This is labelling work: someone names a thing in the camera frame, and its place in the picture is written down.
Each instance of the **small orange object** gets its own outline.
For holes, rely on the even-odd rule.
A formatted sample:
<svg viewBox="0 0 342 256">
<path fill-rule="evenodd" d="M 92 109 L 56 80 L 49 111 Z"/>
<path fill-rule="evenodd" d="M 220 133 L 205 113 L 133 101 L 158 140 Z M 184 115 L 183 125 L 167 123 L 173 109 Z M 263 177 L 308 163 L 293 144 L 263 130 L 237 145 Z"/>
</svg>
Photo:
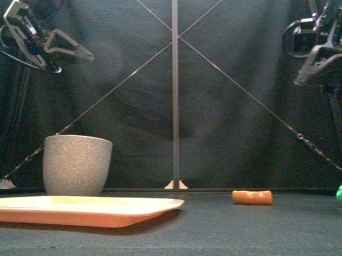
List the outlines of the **small orange object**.
<svg viewBox="0 0 342 256">
<path fill-rule="evenodd" d="M 235 204 L 249 205 L 271 205 L 272 204 L 272 192 L 271 191 L 244 191 L 233 190 L 232 201 Z"/>
</svg>

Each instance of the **ceramic cup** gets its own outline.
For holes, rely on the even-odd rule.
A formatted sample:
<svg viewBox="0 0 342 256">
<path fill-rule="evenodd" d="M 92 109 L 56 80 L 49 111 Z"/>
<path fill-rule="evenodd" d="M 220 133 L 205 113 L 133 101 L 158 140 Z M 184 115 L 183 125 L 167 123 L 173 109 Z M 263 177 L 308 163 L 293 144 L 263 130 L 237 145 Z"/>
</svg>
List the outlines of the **ceramic cup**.
<svg viewBox="0 0 342 256">
<path fill-rule="evenodd" d="M 42 180 L 48 195 L 97 196 L 110 163 L 112 143 L 81 135 L 44 141 Z"/>
</svg>

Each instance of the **orange tray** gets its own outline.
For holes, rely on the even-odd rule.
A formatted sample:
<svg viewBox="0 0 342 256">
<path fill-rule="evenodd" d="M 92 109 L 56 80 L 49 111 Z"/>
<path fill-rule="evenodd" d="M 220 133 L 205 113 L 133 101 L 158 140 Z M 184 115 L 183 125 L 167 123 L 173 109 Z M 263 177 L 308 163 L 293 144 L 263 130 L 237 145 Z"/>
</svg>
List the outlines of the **orange tray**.
<svg viewBox="0 0 342 256">
<path fill-rule="evenodd" d="M 0 222 L 118 228 L 184 203 L 180 199 L 33 196 L 0 199 Z"/>
<path fill-rule="evenodd" d="M 271 191 L 245 191 L 233 190 L 232 201 L 235 204 L 249 204 L 249 205 L 271 205 L 272 204 L 272 193 Z"/>
</svg>

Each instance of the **metal pole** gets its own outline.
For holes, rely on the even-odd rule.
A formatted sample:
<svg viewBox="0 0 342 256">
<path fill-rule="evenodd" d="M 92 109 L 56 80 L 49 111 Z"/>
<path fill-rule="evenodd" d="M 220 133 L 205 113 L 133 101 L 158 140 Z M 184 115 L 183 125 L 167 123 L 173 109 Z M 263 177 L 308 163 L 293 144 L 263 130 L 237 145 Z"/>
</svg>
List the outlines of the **metal pole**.
<svg viewBox="0 0 342 256">
<path fill-rule="evenodd" d="M 177 73 L 177 0 L 172 0 L 172 110 L 173 110 L 173 189 L 179 189 L 179 73 Z"/>
</svg>

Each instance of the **black curtain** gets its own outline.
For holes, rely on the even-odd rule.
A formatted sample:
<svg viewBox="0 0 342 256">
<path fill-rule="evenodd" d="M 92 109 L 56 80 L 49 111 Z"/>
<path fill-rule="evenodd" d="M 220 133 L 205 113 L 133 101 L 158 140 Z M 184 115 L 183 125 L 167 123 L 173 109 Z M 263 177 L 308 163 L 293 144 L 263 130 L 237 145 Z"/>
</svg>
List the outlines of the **black curtain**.
<svg viewBox="0 0 342 256">
<path fill-rule="evenodd" d="M 65 3 L 49 25 L 81 43 L 94 61 L 66 66 L 61 74 L 30 72 L 10 166 L 106 95 L 68 133 L 113 142 L 108 188 L 163 188 L 173 177 L 172 1 Z M 305 2 L 179 1 L 177 16 L 185 185 L 336 187 L 340 173 L 281 122 L 339 163 L 327 95 L 292 84 L 304 60 L 281 52 L 284 28 L 309 17 Z M 10 73 L 13 64 L 4 61 L 1 72 Z M 12 180 L 18 187 L 42 186 L 41 155 Z"/>
</svg>

